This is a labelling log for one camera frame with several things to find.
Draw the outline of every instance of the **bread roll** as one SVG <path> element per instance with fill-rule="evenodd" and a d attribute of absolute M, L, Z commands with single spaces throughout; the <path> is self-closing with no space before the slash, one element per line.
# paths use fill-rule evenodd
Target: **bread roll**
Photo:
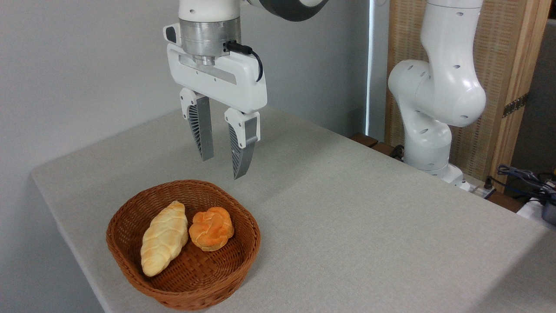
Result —
<path fill-rule="evenodd" d="M 216 251 L 222 248 L 234 235 L 230 214 L 221 207 L 198 212 L 189 228 L 191 241 L 203 251 Z"/>
<path fill-rule="evenodd" d="M 185 206 L 174 201 L 152 220 L 143 235 L 141 266 L 145 275 L 162 272 L 180 254 L 187 239 Z"/>

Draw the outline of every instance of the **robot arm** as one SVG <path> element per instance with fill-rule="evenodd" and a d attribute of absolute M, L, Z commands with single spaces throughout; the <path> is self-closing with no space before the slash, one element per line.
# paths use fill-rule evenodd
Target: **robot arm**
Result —
<path fill-rule="evenodd" d="M 180 0 L 179 23 L 164 28 L 169 42 L 170 72 L 180 93 L 183 117 L 189 121 L 203 160 L 213 157 L 209 98 L 230 108 L 229 125 L 234 179 L 251 163 L 261 139 L 260 115 L 267 103 L 262 62 L 241 44 L 240 4 L 263 8 L 289 21 L 304 21 L 328 0 Z"/>
<path fill-rule="evenodd" d="M 473 39 L 483 0 L 428 0 L 421 42 L 430 62 L 397 64 L 388 87 L 405 130 L 404 162 L 465 188 L 461 170 L 448 163 L 451 132 L 485 108 L 473 64 Z"/>

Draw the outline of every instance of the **table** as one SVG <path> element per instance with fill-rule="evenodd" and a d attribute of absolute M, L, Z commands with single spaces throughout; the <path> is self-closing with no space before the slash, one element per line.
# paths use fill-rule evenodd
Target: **table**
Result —
<path fill-rule="evenodd" d="M 555 232 L 271 107 L 233 180 L 225 107 L 211 110 L 206 162 L 176 111 L 32 172 L 106 312 L 175 312 L 127 282 L 105 231 L 126 200 L 177 179 L 218 185 L 261 230 L 245 282 L 207 312 L 556 310 Z"/>

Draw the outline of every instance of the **white wall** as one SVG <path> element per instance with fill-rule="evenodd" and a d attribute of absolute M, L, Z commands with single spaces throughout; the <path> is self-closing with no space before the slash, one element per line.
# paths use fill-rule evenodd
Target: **white wall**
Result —
<path fill-rule="evenodd" d="M 176 10 L 176 0 L 0 0 L 1 312 L 101 311 L 29 173 L 179 108 L 162 38 Z M 269 104 L 362 131 L 367 13 L 367 1 L 331 0 L 291 23 L 245 8 L 243 41 L 265 63 Z"/>

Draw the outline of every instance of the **brown wicker basket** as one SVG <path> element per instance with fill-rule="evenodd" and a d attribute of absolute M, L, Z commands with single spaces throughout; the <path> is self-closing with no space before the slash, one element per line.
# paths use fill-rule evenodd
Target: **brown wicker basket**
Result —
<path fill-rule="evenodd" d="M 225 208 L 235 233 L 215 252 L 204 252 L 189 240 L 165 270 L 147 277 L 141 269 L 143 234 L 174 200 L 185 205 L 189 225 L 199 211 Z M 240 287 L 259 251 L 261 234 L 251 213 L 219 187 L 199 180 L 177 180 L 129 199 L 110 220 L 106 242 L 133 287 L 167 307 L 199 310 L 222 302 Z"/>

